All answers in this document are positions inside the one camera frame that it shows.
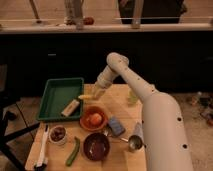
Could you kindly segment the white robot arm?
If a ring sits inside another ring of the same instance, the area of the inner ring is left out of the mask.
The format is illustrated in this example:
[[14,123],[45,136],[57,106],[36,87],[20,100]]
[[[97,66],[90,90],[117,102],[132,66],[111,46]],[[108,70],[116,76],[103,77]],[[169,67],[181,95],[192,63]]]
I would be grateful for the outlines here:
[[121,76],[143,103],[142,128],[147,171],[194,171],[177,101],[131,70],[127,57],[112,52],[106,61],[107,66],[97,77],[92,90],[93,98],[99,99],[114,79]]

